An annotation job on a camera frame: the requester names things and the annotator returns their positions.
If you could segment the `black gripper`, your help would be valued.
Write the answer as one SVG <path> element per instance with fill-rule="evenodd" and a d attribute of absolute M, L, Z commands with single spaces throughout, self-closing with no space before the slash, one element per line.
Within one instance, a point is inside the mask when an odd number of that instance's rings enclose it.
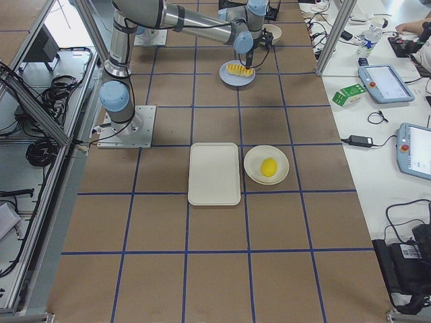
<path fill-rule="evenodd" d="M 246 69 L 250 69 L 253 64 L 253 51 L 259 46 L 263 46 L 269 50 L 273 46 L 273 34 L 267 29 L 263 28 L 256 39 L 253 40 L 252 48 L 246 53 Z"/>

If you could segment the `person forearm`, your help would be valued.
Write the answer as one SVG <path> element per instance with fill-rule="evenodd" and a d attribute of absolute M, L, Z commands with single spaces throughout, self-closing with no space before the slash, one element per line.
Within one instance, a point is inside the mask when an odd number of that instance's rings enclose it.
<path fill-rule="evenodd" d="M 425 18 L 425 19 L 418 20 L 415 22 L 405 22 L 405 23 L 402 23 L 402 24 L 399 24 L 398 26 L 396 26 L 395 30 L 399 34 L 403 34 L 404 32 L 409 32 L 409 33 L 413 33 L 413 34 L 421 34 L 424 30 L 423 24 L 425 22 L 430 22 L 430 21 L 431 21 L 430 18 Z"/>

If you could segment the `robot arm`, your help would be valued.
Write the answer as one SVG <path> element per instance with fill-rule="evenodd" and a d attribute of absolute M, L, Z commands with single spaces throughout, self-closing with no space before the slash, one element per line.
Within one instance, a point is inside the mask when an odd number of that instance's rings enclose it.
<path fill-rule="evenodd" d="M 124 147 L 149 145 L 152 126 L 135 103 L 129 69 L 135 39 L 151 42 L 161 30 L 172 30 L 230 45 L 245 60 L 228 68 L 242 77 L 253 76 L 254 50 L 260 43 L 271 48 L 273 35 L 263 24 L 268 1 L 247 1 L 218 11 L 217 17 L 185 9 L 165 1 L 113 1 L 114 19 L 108 58 L 104 61 L 99 101 L 105 109 L 111 135 L 101 137 L 103 144 Z"/>

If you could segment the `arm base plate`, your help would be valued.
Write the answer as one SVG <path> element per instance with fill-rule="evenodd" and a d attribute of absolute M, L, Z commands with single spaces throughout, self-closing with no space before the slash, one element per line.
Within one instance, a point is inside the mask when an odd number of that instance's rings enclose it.
<path fill-rule="evenodd" d="M 165 46 L 167 33 L 167 30 L 138 29 L 134 40 L 134 46 Z"/>
<path fill-rule="evenodd" d="M 112 123 L 106 112 L 104 123 L 109 125 L 98 131 L 99 140 L 96 144 L 101 149 L 150 148 L 155 117 L 156 106 L 136 106 L 134 119 L 126 129 L 117 133 L 124 126 Z"/>

